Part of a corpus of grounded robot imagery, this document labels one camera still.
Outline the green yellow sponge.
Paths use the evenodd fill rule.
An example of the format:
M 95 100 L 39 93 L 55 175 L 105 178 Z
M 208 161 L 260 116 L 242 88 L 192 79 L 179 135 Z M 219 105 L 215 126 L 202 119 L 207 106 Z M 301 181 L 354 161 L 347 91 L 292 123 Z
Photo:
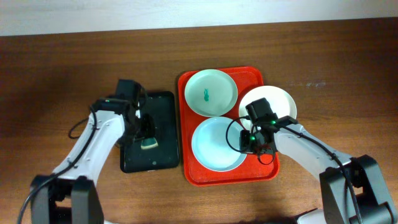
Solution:
M 159 144 L 156 138 L 145 138 L 141 141 L 141 149 L 148 150 L 157 147 Z

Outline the white plate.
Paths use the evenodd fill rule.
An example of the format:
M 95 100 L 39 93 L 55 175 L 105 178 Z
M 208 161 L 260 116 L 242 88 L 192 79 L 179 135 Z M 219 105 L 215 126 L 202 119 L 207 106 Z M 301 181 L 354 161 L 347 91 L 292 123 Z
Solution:
M 297 106 L 294 99 L 285 90 L 270 85 L 257 86 L 244 90 L 239 101 L 238 116 L 247 116 L 246 106 L 253 101 L 265 98 L 278 118 L 290 116 L 297 118 Z

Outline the light blue plate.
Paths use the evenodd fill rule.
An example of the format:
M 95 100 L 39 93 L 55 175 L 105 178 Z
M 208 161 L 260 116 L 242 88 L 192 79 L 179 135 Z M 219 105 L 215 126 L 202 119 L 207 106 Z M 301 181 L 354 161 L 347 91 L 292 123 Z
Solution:
M 195 159 L 205 168 L 227 172 L 239 167 L 246 155 L 238 152 L 239 137 L 243 127 L 226 117 L 204 120 L 192 136 Z

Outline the pale green plate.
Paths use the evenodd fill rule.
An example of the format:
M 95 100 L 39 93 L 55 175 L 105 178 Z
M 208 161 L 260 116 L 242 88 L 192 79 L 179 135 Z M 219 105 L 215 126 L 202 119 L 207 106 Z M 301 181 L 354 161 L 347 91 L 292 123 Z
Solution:
M 225 72 L 206 69 L 196 72 L 187 81 L 185 101 L 195 113 L 217 117 L 229 112 L 238 99 L 235 81 Z

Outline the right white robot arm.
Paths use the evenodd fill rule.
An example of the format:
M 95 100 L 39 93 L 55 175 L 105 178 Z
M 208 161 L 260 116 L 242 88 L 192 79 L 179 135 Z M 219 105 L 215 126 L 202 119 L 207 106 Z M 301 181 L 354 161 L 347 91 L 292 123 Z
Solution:
M 279 152 L 320 182 L 323 207 L 298 215 L 295 223 L 397 223 L 397 209 L 375 159 L 333 149 L 296 119 L 278 118 L 265 98 L 248 104 L 246 111 L 252 127 L 241 131 L 243 152 L 256 156 Z

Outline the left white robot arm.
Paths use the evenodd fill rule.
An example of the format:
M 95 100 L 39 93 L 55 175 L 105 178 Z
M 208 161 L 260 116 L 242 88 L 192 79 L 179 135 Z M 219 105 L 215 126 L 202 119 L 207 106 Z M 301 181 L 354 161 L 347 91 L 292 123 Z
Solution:
M 119 80 L 114 95 L 96 100 L 68 156 L 50 175 L 33 179 L 17 221 L 29 207 L 32 223 L 105 223 L 96 184 L 114 145 L 158 145 L 154 121 L 141 111 L 148 99 L 138 82 Z

